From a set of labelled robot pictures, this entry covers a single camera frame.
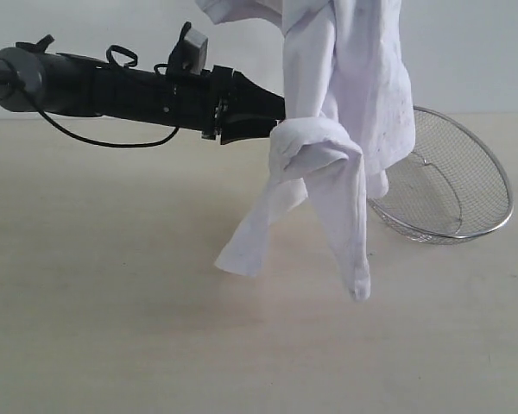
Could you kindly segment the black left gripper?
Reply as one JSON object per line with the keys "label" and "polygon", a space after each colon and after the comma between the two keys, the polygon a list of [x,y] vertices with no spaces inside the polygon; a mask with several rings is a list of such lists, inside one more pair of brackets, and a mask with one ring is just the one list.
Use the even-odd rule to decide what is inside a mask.
{"label": "black left gripper", "polygon": [[[228,145],[237,141],[268,138],[278,125],[277,120],[286,118],[282,96],[263,89],[233,68],[214,66],[207,80],[208,92],[201,131],[203,139],[215,141],[220,135],[220,144]],[[227,122],[224,119],[227,111],[235,116],[268,119]]]}

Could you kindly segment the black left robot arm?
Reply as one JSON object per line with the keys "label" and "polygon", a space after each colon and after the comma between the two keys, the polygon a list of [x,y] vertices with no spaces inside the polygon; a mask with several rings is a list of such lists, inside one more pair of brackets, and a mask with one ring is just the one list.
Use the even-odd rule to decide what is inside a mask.
{"label": "black left robot arm", "polygon": [[112,45],[105,60],[48,53],[48,35],[0,50],[0,106],[10,112],[101,117],[198,131],[223,144],[264,138],[286,117],[281,96],[225,66],[205,69],[207,40],[182,35],[167,62],[137,69]]}

